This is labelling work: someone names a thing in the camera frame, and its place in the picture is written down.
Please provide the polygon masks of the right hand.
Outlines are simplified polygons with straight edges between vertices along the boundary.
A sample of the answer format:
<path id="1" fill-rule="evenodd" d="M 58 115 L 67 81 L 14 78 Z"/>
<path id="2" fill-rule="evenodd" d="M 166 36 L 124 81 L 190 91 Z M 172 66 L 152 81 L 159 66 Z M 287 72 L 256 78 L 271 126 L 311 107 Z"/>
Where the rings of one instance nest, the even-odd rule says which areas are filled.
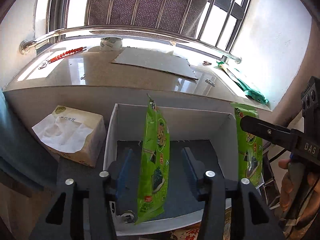
<path id="1" fill-rule="evenodd" d="M 280 224 L 286 238 L 301 238 L 319 214 L 319 165 L 294 158 L 278 165 L 287 170 L 281 182 Z"/>

